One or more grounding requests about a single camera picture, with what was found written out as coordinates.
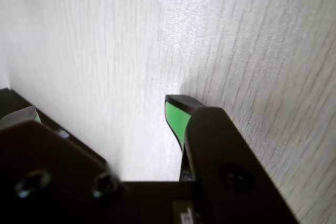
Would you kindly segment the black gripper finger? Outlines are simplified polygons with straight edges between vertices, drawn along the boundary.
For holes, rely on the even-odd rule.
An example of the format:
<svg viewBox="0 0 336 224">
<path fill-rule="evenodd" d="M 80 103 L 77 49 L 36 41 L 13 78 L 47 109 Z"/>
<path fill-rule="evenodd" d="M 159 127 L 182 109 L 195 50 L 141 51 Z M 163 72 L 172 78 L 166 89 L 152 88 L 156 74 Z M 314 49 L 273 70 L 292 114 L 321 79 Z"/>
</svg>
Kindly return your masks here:
<svg viewBox="0 0 336 224">
<path fill-rule="evenodd" d="M 206 223 L 296 223 L 227 113 L 187 95 L 165 97 L 165 118 L 198 184 Z"/>
<path fill-rule="evenodd" d="M 28 107 L 1 119 L 1 223 L 136 223 L 119 180 Z"/>
</svg>

